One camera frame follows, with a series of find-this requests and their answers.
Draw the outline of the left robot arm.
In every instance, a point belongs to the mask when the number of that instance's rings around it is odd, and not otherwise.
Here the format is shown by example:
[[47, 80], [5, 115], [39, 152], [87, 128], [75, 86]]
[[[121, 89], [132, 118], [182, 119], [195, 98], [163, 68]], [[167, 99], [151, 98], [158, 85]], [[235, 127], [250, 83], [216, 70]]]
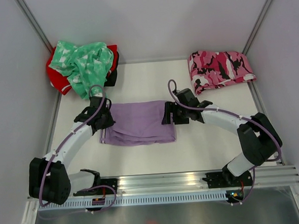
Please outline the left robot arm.
[[99, 172], [81, 169], [69, 175], [67, 170], [81, 147], [98, 130], [115, 124], [110, 108], [110, 99], [90, 97], [89, 106], [75, 117], [69, 133], [57, 148], [30, 162], [28, 193], [38, 199], [40, 206], [46, 207], [50, 203], [62, 205], [76, 193], [100, 193], [102, 183]]

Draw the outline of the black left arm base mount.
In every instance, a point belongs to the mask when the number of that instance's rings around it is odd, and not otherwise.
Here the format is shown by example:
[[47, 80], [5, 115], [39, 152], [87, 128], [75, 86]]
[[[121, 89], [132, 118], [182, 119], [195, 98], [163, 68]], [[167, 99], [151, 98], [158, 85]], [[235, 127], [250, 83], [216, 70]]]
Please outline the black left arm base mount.
[[100, 196], [100, 195], [114, 195], [114, 192], [117, 192], [118, 188], [118, 179], [117, 178], [105, 178], [100, 182], [96, 183], [95, 186], [92, 186], [91, 190], [81, 190], [73, 194], [73, 196]]

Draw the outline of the aluminium frame post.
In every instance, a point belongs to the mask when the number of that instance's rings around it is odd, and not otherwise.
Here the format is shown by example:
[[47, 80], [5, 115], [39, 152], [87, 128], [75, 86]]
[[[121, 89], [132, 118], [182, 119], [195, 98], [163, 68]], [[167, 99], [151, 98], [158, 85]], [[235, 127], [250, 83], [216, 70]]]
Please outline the aluminium frame post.
[[262, 24], [263, 24], [263, 22], [264, 22], [264, 20], [267, 16], [267, 14], [268, 14], [268, 12], [269, 12], [273, 2], [274, 2], [274, 0], [265, 0], [264, 4], [263, 4], [263, 6], [260, 10], [260, 13], [259, 13], [259, 15], [256, 19], [256, 22], [255, 22], [255, 24], [252, 28], [252, 31], [251, 31], [251, 33], [248, 37], [248, 40], [245, 43], [244, 49], [242, 51], [242, 53], [244, 55], [248, 54], [248, 52], [249, 52], [249, 50], [250, 50], [250, 48], [251, 48], [251, 46], [252, 46], [252, 44], [253, 44], [256, 36], [257, 36], [257, 34], [258, 34], [258, 32], [259, 32], [259, 30], [260, 30], [260, 28], [261, 28], [261, 26], [262, 26]]
[[14, 0], [18, 5], [21, 12], [26, 17], [26, 20], [29, 22], [31, 27], [36, 32], [37, 36], [40, 38], [41, 42], [47, 48], [47, 50], [51, 53], [53, 46], [48, 40], [47, 36], [45, 35], [44, 31], [42, 30], [41, 26], [39, 25], [38, 21], [36, 20], [33, 12], [30, 10], [29, 5], [26, 3], [25, 0]]

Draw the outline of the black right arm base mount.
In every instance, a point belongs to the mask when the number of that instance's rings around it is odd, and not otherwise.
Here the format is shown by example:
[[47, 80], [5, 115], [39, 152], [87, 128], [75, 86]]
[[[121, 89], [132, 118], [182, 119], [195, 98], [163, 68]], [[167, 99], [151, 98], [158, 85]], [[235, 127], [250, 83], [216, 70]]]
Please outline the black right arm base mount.
[[249, 171], [234, 178], [224, 176], [222, 172], [210, 172], [206, 173], [202, 180], [207, 183], [209, 189], [241, 188], [253, 184], [252, 175]]

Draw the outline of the green tie-dye garment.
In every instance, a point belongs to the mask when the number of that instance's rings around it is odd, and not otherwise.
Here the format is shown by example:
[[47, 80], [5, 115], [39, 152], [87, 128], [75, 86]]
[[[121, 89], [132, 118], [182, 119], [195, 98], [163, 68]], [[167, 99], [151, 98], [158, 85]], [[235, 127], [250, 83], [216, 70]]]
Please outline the green tie-dye garment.
[[65, 77], [82, 99], [88, 99], [89, 95], [101, 93], [100, 88], [91, 87], [104, 85], [113, 61], [114, 53], [104, 42], [79, 46], [60, 40], [49, 68]]

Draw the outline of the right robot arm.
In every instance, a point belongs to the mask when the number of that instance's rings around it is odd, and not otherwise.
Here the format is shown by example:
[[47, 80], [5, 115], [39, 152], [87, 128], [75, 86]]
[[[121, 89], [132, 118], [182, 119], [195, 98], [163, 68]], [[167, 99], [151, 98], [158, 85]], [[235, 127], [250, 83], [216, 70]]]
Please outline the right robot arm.
[[274, 153], [282, 155], [282, 141], [265, 114], [243, 116], [207, 100], [200, 102], [188, 88], [170, 90], [169, 93], [174, 100], [165, 103], [163, 125], [188, 124], [192, 120], [215, 125], [238, 137], [241, 153], [222, 168], [222, 180], [226, 185], [234, 186], [242, 174], [274, 161]]

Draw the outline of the black garment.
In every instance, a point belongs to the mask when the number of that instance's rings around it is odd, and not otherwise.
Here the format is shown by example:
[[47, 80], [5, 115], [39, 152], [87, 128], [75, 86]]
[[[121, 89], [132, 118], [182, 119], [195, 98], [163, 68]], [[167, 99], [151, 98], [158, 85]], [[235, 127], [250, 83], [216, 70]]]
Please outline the black garment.
[[104, 87], [113, 87], [116, 85], [117, 81], [117, 67], [119, 64], [119, 53], [118, 51], [114, 52], [114, 61], [112, 67], [107, 74], [106, 81], [104, 82]]

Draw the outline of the aluminium frame post right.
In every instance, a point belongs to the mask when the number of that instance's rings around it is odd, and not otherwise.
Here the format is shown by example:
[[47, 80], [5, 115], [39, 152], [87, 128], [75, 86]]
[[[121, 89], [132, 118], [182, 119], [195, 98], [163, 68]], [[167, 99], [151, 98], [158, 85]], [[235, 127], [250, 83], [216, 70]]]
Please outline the aluminium frame post right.
[[265, 0], [264, 4], [263, 4], [263, 6], [260, 10], [260, 13], [259, 13], [259, 15], [256, 19], [256, 22], [255, 22], [255, 24], [252, 28], [252, 31], [251, 31], [251, 33], [248, 37], [248, 40], [245, 43], [244, 49], [242, 51], [242, 53], [244, 55], [248, 54], [248, 52], [249, 52], [249, 50], [250, 50], [250, 48], [251, 48], [251, 46], [252, 46], [252, 44], [253, 44], [256, 36], [257, 36], [257, 34], [258, 34], [258, 32], [259, 32], [259, 30], [260, 30], [260, 28], [261, 28], [261, 26], [262, 26], [262, 24], [263, 24], [263, 22], [264, 22], [264, 20], [267, 16], [267, 14], [268, 14], [268, 12], [269, 12], [273, 2], [274, 2], [274, 0]]

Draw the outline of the red garment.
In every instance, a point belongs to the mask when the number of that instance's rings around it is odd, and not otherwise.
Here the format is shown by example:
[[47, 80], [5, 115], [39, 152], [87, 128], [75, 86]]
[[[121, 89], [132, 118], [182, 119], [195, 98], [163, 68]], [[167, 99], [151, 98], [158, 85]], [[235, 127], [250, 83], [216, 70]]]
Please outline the red garment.
[[[107, 46], [107, 48], [110, 49], [113, 53], [117, 51], [117, 45], [110, 45]], [[48, 78], [50, 79], [51, 86], [56, 88], [62, 95], [66, 95], [72, 88], [71, 84], [67, 80], [67, 77], [62, 76], [56, 70], [49, 67], [49, 65], [51, 64], [51, 60], [53, 59], [55, 49], [56, 47], [53, 48], [51, 56], [46, 63], [46, 72]]]

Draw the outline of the aluminium frame post left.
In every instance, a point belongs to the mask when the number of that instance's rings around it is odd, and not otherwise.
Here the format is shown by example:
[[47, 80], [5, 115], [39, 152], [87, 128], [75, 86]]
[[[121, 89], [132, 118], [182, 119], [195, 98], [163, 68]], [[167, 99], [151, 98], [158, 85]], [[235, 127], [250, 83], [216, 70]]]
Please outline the aluminium frame post left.
[[21, 12], [26, 17], [26, 20], [29, 22], [31, 27], [36, 32], [37, 36], [40, 38], [41, 42], [47, 48], [47, 50], [51, 53], [53, 46], [48, 40], [47, 36], [45, 35], [44, 31], [42, 30], [41, 26], [39, 25], [38, 21], [36, 20], [33, 12], [30, 10], [29, 5], [26, 3], [25, 0], [14, 0], [18, 5]]

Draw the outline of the purple trousers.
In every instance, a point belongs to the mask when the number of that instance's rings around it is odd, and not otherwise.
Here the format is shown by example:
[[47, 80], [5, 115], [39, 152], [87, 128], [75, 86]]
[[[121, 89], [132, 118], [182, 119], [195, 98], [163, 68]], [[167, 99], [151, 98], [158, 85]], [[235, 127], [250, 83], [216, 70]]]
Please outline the purple trousers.
[[164, 100], [114, 103], [110, 112], [115, 123], [101, 130], [99, 142], [117, 146], [175, 142], [175, 126], [161, 124], [164, 105]]

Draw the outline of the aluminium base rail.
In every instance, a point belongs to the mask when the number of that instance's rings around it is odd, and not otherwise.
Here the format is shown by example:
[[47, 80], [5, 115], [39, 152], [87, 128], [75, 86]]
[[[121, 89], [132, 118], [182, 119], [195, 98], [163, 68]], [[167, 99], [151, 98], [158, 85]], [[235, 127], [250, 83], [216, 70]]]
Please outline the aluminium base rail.
[[[119, 194], [138, 194], [141, 192], [164, 192], [164, 191], [189, 191], [197, 189], [209, 189], [206, 182], [202, 180], [206, 173], [222, 172], [197, 171], [181, 173], [147, 174], [131, 176], [101, 177], [117, 178]], [[254, 172], [250, 171], [253, 183], [257, 187], [272, 187], [281, 185], [299, 184], [299, 174], [294, 166], [271, 166], [258, 167]]]

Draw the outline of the pink camouflage trousers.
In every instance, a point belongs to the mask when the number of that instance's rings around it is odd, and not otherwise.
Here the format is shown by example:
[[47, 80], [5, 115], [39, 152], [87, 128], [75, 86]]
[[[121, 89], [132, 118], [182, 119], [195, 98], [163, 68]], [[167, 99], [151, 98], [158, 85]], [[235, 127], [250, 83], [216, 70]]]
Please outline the pink camouflage trousers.
[[188, 66], [196, 95], [205, 90], [256, 81], [247, 57], [237, 51], [196, 51], [189, 56]]

